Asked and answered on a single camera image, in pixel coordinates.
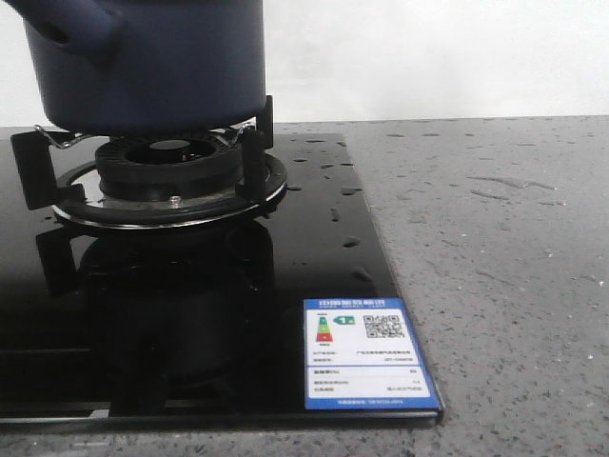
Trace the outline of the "black glass gas stove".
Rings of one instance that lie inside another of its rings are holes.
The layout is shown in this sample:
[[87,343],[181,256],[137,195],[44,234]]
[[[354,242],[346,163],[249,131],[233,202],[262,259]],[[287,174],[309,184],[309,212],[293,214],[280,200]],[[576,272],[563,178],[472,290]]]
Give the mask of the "black glass gas stove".
[[401,296],[339,134],[277,135],[285,199],[217,228],[96,232],[27,208],[1,140],[1,425],[412,427],[305,407],[304,300]]

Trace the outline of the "blue energy label sticker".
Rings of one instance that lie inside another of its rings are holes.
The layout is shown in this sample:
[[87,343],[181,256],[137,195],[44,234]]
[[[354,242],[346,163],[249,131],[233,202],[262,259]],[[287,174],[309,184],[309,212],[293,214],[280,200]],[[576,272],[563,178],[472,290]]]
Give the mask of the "blue energy label sticker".
[[441,408],[402,299],[304,300],[304,405],[328,411]]

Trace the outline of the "right burner with pot support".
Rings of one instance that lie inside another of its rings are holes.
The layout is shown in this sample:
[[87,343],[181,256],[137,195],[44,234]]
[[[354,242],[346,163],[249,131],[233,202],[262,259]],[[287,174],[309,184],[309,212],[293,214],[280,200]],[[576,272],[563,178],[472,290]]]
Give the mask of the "right burner with pot support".
[[29,209],[93,229],[149,230],[267,216],[285,197],[274,146],[273,99],[254,123],[174,137],[112,137],[91,162],[58,176],[51,149],[82,136],[42,127],[10,138]]

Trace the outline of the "dark blue pot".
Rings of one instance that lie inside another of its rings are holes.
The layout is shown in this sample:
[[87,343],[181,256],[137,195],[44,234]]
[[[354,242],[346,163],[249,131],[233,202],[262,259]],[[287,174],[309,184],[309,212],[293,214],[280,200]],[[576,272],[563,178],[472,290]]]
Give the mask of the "dark blue pot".
[[89,134],[215,129],[265,106],[259,1],[16,1],[44,112]]

